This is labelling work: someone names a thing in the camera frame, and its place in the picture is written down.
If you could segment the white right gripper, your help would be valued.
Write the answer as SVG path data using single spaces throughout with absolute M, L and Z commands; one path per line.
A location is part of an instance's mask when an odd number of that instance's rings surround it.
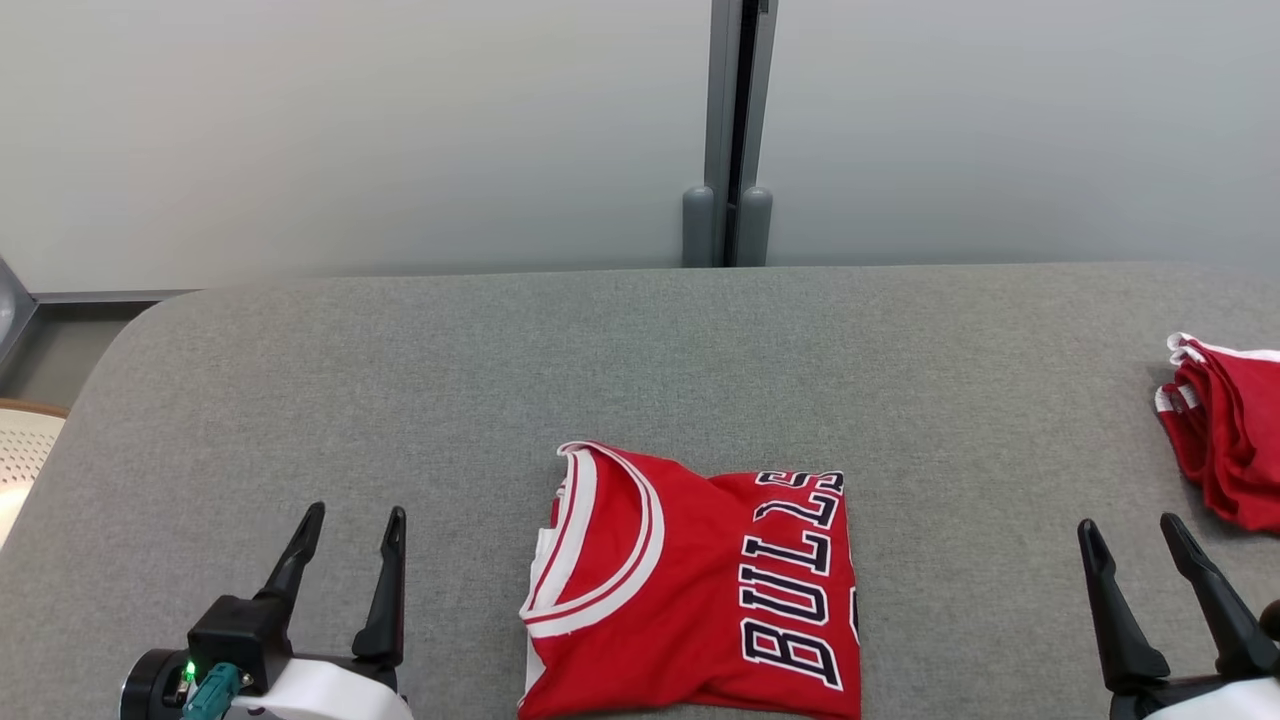
M 1167 679 L 1167 660 L 1147 641 L 1116 582 L 1117 565 L 1091 519 L 1076 527 L 1085 591 L 1110 719 L 1277 719 L 1275 641 L 1174 512 L 1160 518 L 1172 561 L 1199 603 L 1219 675 Z

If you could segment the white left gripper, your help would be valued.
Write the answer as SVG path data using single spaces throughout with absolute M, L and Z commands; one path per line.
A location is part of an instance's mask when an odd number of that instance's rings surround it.
M 306 509 L 275 568 L 255 594 L 256 600 L 278 601 L 293 609 L 305 569 L 317 548 L 325 515 L 324 502 L 314 502 Z M 381 538 L 381 568 L 366 623 L 351 646 L 355 665 L 371 679 L 328 661 L 292 659 L 265 694 L 239 694 L 230 702 L 233 708 L 262 710 L 276 719 L 413 716 L 397 693 L 397 671 L 404 659 L 406 529 L 406 511 L 394 506 Z

